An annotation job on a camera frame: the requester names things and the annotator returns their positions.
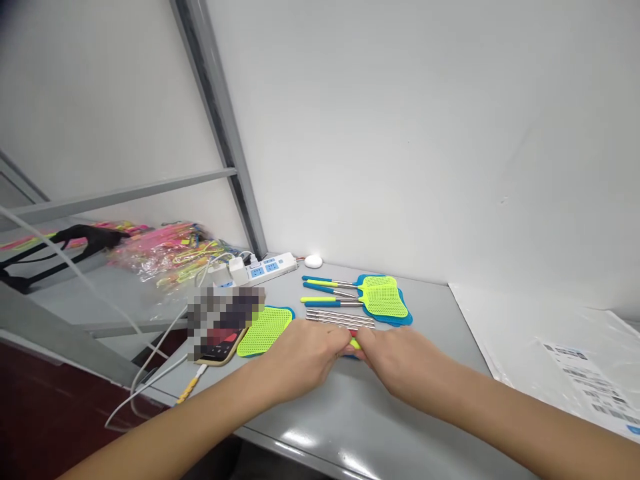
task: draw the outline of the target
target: hand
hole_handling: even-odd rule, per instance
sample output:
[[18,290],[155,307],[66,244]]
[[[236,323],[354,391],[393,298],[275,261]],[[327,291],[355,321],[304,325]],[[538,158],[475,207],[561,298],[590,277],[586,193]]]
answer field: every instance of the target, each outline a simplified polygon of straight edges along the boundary
[[360,328],[362,350],[355,355],[367,362],[390,394],[430,415],[462,394],[456,380],[465,369],[410,327],[387,331]]
[[266,353],[247,366],[254,369],[261,392],[276,405],[322,385],[338,357],[354,354],[350,341],[347,329],[295,319]]

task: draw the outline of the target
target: floor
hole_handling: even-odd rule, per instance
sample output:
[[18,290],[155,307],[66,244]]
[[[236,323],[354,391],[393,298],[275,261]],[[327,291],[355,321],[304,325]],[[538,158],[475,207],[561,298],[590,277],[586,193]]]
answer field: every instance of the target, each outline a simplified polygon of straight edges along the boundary
[[[186,330],[171,332],[161,349],[172,353],[184,338]],[[152,366],[162,361],[158,357]],[[3,479],[55,479],[120,436],[103,426],[129,393],[106,380],[0,343],[0,382]],[[136,406],[147,416],[166,408],[146,399],[137,401]],[[142,422],[125,407],[113,424],[130,428]]]
[[[161,350],[174,352],[186,330],[171,332]],[[134,363],[141,365],[150,350]],[[154,358],[152,367],[164,360]],[[56,365],[6,343],[0,343],[0,478],[54,480],[78,462],[118,438],[106,430],[111,412],[129,392],[66,364]],[[152,417],[164,405],[136,401],[138,410]],[[120,410],[113,424],[132,428],[144,420],[130,408]],[[183,480],[329,480],[298,463],[231,436],[211,450]]]

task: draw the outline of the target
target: phone case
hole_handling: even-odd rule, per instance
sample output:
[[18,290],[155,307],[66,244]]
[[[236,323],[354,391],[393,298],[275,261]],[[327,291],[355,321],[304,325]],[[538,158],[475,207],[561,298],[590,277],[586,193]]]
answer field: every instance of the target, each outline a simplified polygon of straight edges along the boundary
[[222,367],[223,365],[228,364],[229,360],[231,360],[235,354],[236,349],[238,348],[238,344],[240,343],[240,340],[242,340],[242,338],[245,336],[247,330],[249,330],[249,328],[245,328],[242,330],[242,332],[240,332],[240,334],[238,334],[238,337],[235,339],[235,342],[233,342],[233,346],[231,347],[231,350],[229,352],[229,354],[227,355],[227,358],[225,358],[222,361],[213,361],[213,360],[203,360],[203,359],[198,359],[195,362],[199,365],[208,365],[210,367]]

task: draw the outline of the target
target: smartphone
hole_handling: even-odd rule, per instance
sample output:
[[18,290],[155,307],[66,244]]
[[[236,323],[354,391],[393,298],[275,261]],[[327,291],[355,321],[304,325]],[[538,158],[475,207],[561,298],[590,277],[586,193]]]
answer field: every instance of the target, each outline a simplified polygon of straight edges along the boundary
[[212,367],[222,367],[231,360],[235,353],[238,343],[245,336],[245,333],[249,328],[239,329],[232,332],[229,336],[224,338],[222,342],[216,346],[210,348],[205,354],[196,360],[196,363],[210,365]]

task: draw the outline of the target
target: gray table surface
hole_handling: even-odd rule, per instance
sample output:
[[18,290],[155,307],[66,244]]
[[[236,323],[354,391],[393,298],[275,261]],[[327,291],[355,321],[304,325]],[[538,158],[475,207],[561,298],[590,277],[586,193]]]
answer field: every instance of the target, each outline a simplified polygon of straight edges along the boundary
[[[291,307],[298,318],[305,312],[300,297],[315,295],[302,286],[302,275],[355,281],[362,273],[368,272],[326,264],[310,270],[302,265],[262,286],[268,305]],[[397,280],[414,317],[413,327],[446,354],[489,376],[449,288]],[[359,309],[349,311],[361,314]],[[391,327],[377,323],[376,328]],[[165,365],[186,352],[184,344]],[[208,368],[192,395],[248,361],[235,356],[224,367]],[[185,362],[145,393],[171,405],[196,370],[196,365]],[[263,413],[236,434],[338,479],[535,478],[490,445],[394,399],[364,362],[349,358],[336,362],[322,387]]]

